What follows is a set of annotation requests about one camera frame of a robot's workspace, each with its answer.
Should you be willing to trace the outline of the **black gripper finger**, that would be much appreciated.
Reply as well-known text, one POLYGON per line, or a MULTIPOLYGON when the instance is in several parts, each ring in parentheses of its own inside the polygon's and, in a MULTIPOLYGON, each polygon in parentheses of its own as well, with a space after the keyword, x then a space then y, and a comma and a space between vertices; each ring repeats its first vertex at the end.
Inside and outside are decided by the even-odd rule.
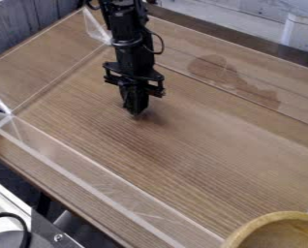
POLYGON ((149 95, 146 89, 142 86, 136 85, 133 90, 133 115, 138 115, 148 108, 148 105, 149 95))
POLYGON ((121 100, 122 100, 122 107, 128 110, 128 111, 133 111, 133 100, 134 100, 134 90, 133 90, 133 86, 128 85, 128 84, 121 84, 118 86, 118 91, 120 91, 120 96, 121 96, 121 100))

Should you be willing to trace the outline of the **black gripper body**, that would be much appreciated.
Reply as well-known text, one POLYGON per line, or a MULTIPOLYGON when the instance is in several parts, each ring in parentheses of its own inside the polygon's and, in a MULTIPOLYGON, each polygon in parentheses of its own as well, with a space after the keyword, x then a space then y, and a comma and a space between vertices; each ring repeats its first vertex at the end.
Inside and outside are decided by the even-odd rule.
POLYGON ((158 98, 164 96, 164 75, 154 69, 148 69, 138 75, 129 75, 120 71, 120 67, 116 62, 105 62, 102 67, 106 71, 106 75, 104 76, 106 83, 120 85, 121 81, 126 81, 132 85, 141 86, 148 95, 158 98))

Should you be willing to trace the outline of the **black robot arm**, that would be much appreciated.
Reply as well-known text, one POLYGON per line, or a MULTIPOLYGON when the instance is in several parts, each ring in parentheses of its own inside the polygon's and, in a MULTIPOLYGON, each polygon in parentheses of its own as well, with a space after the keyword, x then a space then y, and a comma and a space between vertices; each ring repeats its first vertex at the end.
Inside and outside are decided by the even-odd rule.
POLYGON ((141 0, 98 0, 104 21, 110 31, 114 62, 105 62, 105 82, 118 87, 122 107, 138 115, 149 97, 164 95, 164 75, 154 70, 153 35, 146 28, 148 11, 141 0))

